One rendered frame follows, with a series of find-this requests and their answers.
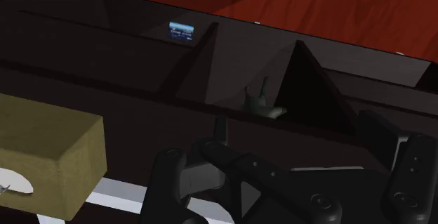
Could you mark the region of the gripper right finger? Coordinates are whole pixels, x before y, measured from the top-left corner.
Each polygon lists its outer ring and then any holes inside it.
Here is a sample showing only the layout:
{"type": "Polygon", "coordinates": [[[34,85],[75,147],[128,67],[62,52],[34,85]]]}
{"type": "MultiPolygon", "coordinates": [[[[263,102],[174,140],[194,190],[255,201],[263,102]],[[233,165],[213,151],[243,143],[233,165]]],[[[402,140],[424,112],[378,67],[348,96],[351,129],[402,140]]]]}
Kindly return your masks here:
{"type": "Polygon", "coordinates": [[[391,224],[430,224],[438,202],[438,139],[407,131],[371,110],[357,117],[360,143],[389,171],[381,209],[391,224]]]}

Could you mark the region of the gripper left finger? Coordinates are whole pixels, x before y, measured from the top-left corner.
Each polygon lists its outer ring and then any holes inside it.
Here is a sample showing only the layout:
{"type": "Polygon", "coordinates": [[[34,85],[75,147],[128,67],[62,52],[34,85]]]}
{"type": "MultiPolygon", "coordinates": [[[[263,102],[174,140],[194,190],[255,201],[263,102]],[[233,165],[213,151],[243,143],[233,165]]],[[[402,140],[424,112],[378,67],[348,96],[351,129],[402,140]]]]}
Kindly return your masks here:
{"type": "Polygon", "coordinates": [[[193,194],[205,190],[234,224],[341,223],[342,206],[321,183],[228,147],[225,116],[215,118],[213,137],[196,141],[190,152],[157,153],[139,224],[209,224],[187,207],[193,194]]]}

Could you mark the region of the grey hand-shaped figure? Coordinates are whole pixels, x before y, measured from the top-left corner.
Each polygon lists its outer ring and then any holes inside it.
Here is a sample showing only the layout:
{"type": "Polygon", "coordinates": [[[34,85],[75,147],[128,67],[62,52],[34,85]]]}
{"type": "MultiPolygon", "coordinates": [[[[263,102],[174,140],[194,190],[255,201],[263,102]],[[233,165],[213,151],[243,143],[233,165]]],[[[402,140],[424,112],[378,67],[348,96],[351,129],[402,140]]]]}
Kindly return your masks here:
{"type": "Polygon", "coordinates": [[[270,119],[277,119],[283,114],[287,113],[285,107],[269,107],[267,106],[266,100],[266,90],[269,77],[264,77],[262,86],[258,96],[253,96],[249,94],[249,85],[245,86],[244,89],[244,103],[241,106],[241,110],[251,114],[256,114],[262,117],[267,117],[270,119]]]}

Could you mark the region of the blue card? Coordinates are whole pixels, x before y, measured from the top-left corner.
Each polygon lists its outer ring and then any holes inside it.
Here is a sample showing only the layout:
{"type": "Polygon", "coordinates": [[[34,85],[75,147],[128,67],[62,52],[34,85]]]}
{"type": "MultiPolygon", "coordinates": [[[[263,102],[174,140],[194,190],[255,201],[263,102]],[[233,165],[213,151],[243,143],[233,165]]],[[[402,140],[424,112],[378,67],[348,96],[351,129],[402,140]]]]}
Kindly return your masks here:
{"type": "Polygon", "coordinates": [[[177,22],[169,22],[168,36],[172,39],[178,39],[183,41],[192,41],[194,34],[194,27],[190,25],[184,25],[177,22]]]}

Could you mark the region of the black table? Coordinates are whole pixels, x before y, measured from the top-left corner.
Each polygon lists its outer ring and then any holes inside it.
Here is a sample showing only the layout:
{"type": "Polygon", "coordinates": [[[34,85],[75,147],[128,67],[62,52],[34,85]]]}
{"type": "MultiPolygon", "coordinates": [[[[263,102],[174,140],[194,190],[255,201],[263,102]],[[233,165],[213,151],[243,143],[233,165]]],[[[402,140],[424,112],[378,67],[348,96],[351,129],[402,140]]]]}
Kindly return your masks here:
{"type": "Polygon", "coordinates": [[[148,0],[0,0],[0,93],[103,118],[108,180],[144,186],[158,152],[190,152],[227,118],[227,145],[316,180],[340,224],[391,224],[389,171],[360,143],[371,110],[438,139],[433,64],[148,0]],[[194,27],[192,41],[169,22],[194,27]],[[269,77],[270,119],[241,110],[269,77]]]}

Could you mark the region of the olive tissue box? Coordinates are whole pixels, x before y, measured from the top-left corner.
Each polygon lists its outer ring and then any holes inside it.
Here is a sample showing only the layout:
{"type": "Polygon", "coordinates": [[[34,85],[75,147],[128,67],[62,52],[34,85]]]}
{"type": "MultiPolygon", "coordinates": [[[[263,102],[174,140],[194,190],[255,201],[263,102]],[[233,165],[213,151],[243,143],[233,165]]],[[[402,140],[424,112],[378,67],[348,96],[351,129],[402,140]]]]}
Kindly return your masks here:
{"type": "Polygon", "coordinates": [[[0,169],[33,188],[0,176],[0,206],[70,221],[107,172],[103,118],[0,93],[0,169]]]}

